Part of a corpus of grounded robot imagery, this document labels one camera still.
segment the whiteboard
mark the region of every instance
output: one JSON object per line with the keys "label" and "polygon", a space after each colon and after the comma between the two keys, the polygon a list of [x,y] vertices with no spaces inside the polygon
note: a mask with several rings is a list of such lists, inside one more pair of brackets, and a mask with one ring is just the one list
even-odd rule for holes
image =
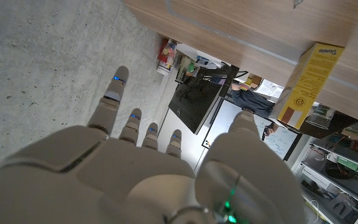
{"label": "whiteboard", "polygon": [[[202,146],[209,148],[214,140],[222,133],[229,131],[234,117],[240,113],[241,107],[231,103],[230,101],[221,99],[221,106],[218,107],[218,113],[215,114],[213,124],[209,128],[205,136]],[[272,122],[268,119],[262,118],[254,114],[255,124],[258,128],[259,137],[262,139],[265,126],[270,125]],[[264,142],[268,147],[275,152],[281,159],[284,159],[290,150],[295,147],[298,133],[279,127],[276,132],[266,136]]]}

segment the black monitor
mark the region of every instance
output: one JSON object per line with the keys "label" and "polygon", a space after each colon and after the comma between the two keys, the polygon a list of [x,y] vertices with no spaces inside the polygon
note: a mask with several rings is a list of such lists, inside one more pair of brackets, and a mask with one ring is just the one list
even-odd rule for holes
{"label": "black monitor", "polygon": [[188,77],[177,86],[169,108],[194,134],[198,134],[212,110],[222,85]]}

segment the dark shirt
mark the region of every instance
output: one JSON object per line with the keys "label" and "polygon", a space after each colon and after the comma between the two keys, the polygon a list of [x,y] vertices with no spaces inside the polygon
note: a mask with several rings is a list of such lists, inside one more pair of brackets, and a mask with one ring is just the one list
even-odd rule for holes
{"label": "dark shirt", "polygon": [[233,96],[233,102],[237,106],[242,109],[247,108],[263,118],[269,117],[275,104],[250,90],[233,90],[231,95]]}

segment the wooden table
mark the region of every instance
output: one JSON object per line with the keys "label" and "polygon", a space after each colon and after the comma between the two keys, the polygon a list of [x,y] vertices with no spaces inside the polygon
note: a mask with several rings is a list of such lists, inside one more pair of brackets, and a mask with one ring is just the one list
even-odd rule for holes
{"label": "wooden table", "polygon": [[125,3],[143,25],[281,86],[315,42],[345,47],[317,101],[358,119],[358,1]]}

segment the yellow cardboard box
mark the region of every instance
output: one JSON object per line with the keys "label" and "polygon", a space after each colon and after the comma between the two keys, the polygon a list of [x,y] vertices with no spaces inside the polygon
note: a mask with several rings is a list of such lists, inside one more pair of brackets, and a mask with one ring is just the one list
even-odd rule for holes
{"label": "yellow cardboard box", "polygon": [[299,129],[343,50],[315,43],[304,53],[269,118]]}

